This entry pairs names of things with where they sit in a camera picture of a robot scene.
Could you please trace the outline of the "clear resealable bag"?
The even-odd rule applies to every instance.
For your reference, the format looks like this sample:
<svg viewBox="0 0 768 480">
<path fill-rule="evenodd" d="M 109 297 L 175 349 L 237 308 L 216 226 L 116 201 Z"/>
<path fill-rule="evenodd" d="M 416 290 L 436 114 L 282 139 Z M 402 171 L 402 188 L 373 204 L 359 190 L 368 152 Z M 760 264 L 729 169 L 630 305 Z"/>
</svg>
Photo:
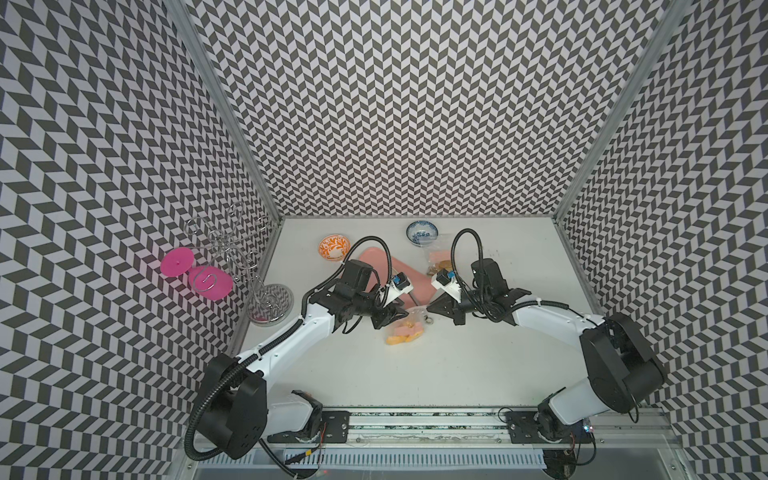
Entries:
<svg viewBox="0 0 768 480">
<path fill-rule="evenodd" d="M 440 270 L 453 271 L 451 261 L 452 238 L 446 235 L 437 237 L 426 246 L 427 276 L 434 276 Z"/>
<path fill-rule="evenodd" d="M 428 326 L 428 325 L 426 325 L 426 324 L 422 324 L 421 322 L 414 322 L 414 321 L 413 321 L 413 320 L 412 320 L 412 319 L 409 317 L 409 315 L 408 315 L 408 316 L 407 316 L 405 319 L 402 319 L 402 320 L 398 320 L 398 321 L 396 321 L 396 322 L 392 323 L 390 326 L 388 326 L 388 327 L 387 327 L 387 336 L 386 336 L 386 339 L 387 339 L 387 337 L 388 337 L 389 335 L 392 335 L 392 334 L 393 334 L 393 332 L 394 332 L 396 329 L 398 329 L 398 328 L 402 328 L 402 327 L 405 327 L 405 328 L 417 328 L 417 329 L 423 329 L 423 330 L 424 330 L 424 333 L 425 333 L 425 331 L 426 331 L 426 329 L 427 329 L 427 326 Z"/>
</svg>

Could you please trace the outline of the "metal tongs white tips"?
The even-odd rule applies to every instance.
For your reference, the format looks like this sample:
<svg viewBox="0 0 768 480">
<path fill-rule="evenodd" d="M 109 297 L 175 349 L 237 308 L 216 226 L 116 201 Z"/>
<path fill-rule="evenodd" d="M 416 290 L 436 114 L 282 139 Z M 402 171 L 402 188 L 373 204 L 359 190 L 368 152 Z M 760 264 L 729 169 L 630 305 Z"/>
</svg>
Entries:
<svg viewBox="0 0 768 480">
<path fill-rule="evenodd" d="M 408 296 L 414 304 L 413 307 L 408 309 L 409 317 L 414 322 L 421 322 L 422 324 L 432 325 L 434 323 L 434 320 L 430 317 L 427 309 L 418 302 L 418 299 L 414 296 L 412 292 L 409 292 Z"/>
</svg>

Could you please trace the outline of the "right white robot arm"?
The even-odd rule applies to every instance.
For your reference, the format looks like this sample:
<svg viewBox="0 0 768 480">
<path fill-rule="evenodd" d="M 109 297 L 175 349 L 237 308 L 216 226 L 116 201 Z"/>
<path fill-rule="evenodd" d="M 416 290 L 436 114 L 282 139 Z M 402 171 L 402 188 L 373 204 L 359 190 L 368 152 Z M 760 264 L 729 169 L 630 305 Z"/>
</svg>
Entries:
<svg viewBox="0 0 768 480">
<path fill-rule="evenodd" d="M 624 314 L 582 314 L 521 288 L 481 293 L 455 279 L 435 278 L 431 284 L 440 293 L 427 306 L 432 314 L 461 324 L 467 313 L 479 313 L 494 323 L 538 331 L 581 352 L 586 376 L 546 397 L 533 415 L 537 435 L 546 442 L 559 442 L 569 427 L 607 411 L 637 421 L 640 402 L 667 380 L 667 368 L 638 324 Z"/>
</svg>

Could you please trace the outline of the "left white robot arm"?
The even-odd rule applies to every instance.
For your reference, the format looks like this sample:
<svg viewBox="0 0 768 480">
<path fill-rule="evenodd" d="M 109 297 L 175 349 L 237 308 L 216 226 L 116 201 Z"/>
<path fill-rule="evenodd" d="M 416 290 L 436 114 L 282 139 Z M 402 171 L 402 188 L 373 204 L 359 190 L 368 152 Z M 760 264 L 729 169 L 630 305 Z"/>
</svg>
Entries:
<svg viewBox="0 0 768 480">
<path fill-rule="evenodd" d="M 273 387 L 308 350 L 354 317 L 368 316 L 379 329 L 408 315 L 394 286 L 375 292 L 316 292 L 306 312 L 256 347 L 217 356 L 197 392 L 184 451 L 193 461 L 226 454 L 238 459 L 258 442 L 289 432 L 313 442 L 323 430 L 322 404 L 302 390 Z"/>
</svg>

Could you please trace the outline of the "pink plastic tray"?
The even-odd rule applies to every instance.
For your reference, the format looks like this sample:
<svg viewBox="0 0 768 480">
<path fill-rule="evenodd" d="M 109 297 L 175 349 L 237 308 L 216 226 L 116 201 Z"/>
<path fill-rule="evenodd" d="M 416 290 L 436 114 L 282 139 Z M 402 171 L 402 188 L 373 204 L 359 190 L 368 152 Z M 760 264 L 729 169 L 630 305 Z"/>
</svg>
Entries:
<svg viewBox="0 0 768 480">
<path fill-rule="evenodd" d="M 370 290 L 376 280 L 384 282 L 387 278 L 387 261 L 383 250 L 377 247 L 369 247 L 363 251 L 358 260 L 369 264 L 375 271 L 370 277 L 367 289 Z M 411 295 L 403 295 L 400 299 L 404 302 L 404 307 L 410 309 L 417 306 L 427 306 L 435 295 L 437 290 L 432 286 L 431 279 L 421 271 L 418 271 L 397 258 L 392 259 L 393 275 L 404 273 L 413 286 Z"/>
</svg>

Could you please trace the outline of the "orange patterned small bowl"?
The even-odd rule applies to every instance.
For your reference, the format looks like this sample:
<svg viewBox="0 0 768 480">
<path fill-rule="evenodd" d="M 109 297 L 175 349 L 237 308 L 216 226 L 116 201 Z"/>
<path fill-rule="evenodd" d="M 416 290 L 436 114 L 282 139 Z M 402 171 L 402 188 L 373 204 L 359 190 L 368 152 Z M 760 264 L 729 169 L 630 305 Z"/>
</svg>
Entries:
<svg viewBox="0 0 768 480">
<path fill-rule="evenodd" d="M 328 261 L 341 261 L 351 249 L 350 240 L 341 234 L 331 234 L 323 238 L 318 245 L 319 255 Z"/>
</svg>

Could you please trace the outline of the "blue patterned small bowl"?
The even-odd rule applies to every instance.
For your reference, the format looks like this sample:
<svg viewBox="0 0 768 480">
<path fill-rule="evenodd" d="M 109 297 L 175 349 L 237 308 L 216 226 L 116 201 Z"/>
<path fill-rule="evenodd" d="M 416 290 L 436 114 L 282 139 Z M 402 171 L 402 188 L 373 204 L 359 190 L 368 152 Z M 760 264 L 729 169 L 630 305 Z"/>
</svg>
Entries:
<svg viewBox="0 0 768 480">
<path fill-rule="evenodd" d="M 416 220 L 406 227 L 405 234 L 412 245 L 426 247 L 439 237 L 439 229 L 430 221 Z"/>
</svg>

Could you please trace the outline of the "pink round disc lower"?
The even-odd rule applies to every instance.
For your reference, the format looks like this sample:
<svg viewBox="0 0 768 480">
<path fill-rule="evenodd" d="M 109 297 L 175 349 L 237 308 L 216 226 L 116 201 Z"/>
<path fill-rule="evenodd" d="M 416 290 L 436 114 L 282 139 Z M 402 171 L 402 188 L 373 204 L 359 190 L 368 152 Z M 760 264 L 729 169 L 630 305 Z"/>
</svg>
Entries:
<svg viewBox="0 0 768 480">
<path fill-rule="evenodd" d="M 234 288 L 232 277 L 211 265 L 201 265 L 190 269 L 188 283 L 193 292 L 211 301 L 224 299 Z"/>
</svg>

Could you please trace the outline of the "pink round disc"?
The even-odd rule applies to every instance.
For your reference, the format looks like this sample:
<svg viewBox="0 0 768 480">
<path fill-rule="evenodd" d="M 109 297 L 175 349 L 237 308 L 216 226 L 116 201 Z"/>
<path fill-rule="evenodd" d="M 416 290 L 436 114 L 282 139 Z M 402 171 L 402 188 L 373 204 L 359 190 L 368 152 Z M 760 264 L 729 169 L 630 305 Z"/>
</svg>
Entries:
<svg viewBox="0 0 768 480">
<path fill-rule="evenodd" d="M 168 252 L 160 264 L 160 272 L 168 278 L 178 277 L 188 272 L 195 264 L 195 253 L 186 247 L 179 247 Z"/>
<path fill-rule="evenodd" d="M 193 292 L 211 301 L 224 299 L 234 288 L 232 277 L 211 265 L 201 265 L 190 269 L 188 283 Z"/>
</svg>

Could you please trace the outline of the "pink round disc upper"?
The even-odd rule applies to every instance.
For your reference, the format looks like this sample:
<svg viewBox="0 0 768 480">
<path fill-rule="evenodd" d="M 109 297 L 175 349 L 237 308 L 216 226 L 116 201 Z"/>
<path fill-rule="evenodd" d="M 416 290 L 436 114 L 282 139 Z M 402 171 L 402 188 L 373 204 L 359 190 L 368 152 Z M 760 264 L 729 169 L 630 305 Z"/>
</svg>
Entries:
<svg viewBox="0 0 768 480">
<path fill-rule="evenodd" d="M 178 277 L 188 272 L 195 264 L 195 253 L 186 247 L 179 247 L 168 252 L 160 264 L 160 272 L 168 278 Z"/>
</svg>

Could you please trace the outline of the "metal base rail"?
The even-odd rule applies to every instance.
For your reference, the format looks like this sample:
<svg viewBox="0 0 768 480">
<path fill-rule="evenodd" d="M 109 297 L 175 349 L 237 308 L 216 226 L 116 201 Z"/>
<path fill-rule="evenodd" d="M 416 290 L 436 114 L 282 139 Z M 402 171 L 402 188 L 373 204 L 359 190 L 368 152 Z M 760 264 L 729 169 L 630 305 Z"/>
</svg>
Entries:
<svg viewBox="0 0 768 480">
<path fill-rule="evenodd" d="M 266 440 L 293 470 L 572 472 L 617 456 L 649 460 L 665 474 L 680 471 L 680 443 L 655 408 L 632 416 L 603 413 L 546 441 L 533 412 L 513 407 L 333 407 L 309 441 L 293 433 Z"/>
</svg>

